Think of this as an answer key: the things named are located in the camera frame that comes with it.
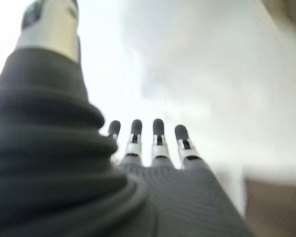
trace robotic hand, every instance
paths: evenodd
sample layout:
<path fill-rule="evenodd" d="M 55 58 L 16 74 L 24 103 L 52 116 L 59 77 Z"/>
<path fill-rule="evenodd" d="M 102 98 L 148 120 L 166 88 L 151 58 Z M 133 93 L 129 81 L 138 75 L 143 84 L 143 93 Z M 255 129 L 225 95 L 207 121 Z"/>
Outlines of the robotic hand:
<path fill-rule="evenodd" d="M 120 122 L 113 121 L 109 127 L 109 137 L 115 141 L 118 138 L 120 131 Z M 126 147 L 126 155 L 122 160 L 122 164 L 133 163 L 142 165 L 141 152 L 141 133 L 142 133 L 142 122 L 140 120 L 133 121 L 131 134 Z M 200 169 L 209 168 L 204 160 L 199 156 L 197 150 L 193 146 L 186 127 L 178 125 L 175 129 L 175 134 L 178 142 L 178 149 L 180 160 L 182 162 L 183 169 Z M 153 144 L 152 144 L 152 167 L 173 167 L 170 160 L 168 151 L 168 145 L 166 143 L 164 135 L 164 123 L 161 119 L 156 119 L 153 122 Z"/>
<path fill-rule="evenodd" d="M 87 97 L 74 0 L 39 0 L 25 13 L 0 76 L 0 237 L 251 237 L 185 127 L 173 167 L 160 119 L 152 167 L 141 165 L 139 120 L 113 167 L 109 136 Z"/>

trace dark gray fabric sleeve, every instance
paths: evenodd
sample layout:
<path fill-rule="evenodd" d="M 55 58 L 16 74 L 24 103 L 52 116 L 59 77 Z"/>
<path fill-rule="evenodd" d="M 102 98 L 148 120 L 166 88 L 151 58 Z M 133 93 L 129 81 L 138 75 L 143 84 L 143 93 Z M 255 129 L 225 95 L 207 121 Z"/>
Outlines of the dark gray fabric sleeve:
<path fill-rule="evenodd" d="M 125 164 L 80 65 L 20 49 L 0 76 L 0 237 L 251 236 L 208 169 Z"/>

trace black fingertip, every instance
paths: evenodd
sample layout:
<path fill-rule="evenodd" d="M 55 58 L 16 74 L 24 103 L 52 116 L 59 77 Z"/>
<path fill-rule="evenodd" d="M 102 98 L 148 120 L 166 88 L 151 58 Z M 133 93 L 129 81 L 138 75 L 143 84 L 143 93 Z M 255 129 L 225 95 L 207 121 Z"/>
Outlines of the black fingertip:
<path fill-rule="evenodd" d="M 178 125 L 175 129 L 177 140 L 187 140 L 188 139 L 188 132 L 185 126 Z"/>
<path fill-rule="evenodd" d="M 109 134 L 119 135 L 119 131 L 120 131 L 120 122 L 117 120 L 111 122 L 109 126 Z"/>
<path fill-rule="evenodd" d="M 131 129 L 132 134 L 141 134 L 142 129 L 143 129 L 143 124 L 139 119 L 133 121 L 132 129 Z"/>
<path fill-rule="evenodd" d="M 75 4 L 75 6 L 77 7 L 77 8 L 79 8 L 78 7 L 78 2 L 77 2 L 77 0 L 71 0 L 74 4 Z"/>
<path fill-rule="evenodd" d="M 153 122 L 153 134 L 158 136 L 164 135 L 164 124 L 159 118 Z"/>

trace ribbed fabric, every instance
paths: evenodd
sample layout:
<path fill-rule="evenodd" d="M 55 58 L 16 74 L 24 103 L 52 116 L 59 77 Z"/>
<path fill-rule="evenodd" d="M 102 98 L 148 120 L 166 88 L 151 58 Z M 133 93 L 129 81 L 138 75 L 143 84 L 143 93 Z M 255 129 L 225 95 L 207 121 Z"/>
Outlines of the ribbed fabric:
<path fill-rule="evenodd" d="M 117 145 L 99 135 L 103 124 L 79 65 L 40 49 L 8 58 L 0 77 L 0 237 L 251 236 L 207 169 L 113 168 Z"/>
<path fill-rule="evenodd" d="M 212 172 L 123 164 L 142 177 L 157 209 L 158 236 L 251 237 L 243 220 Z"/>

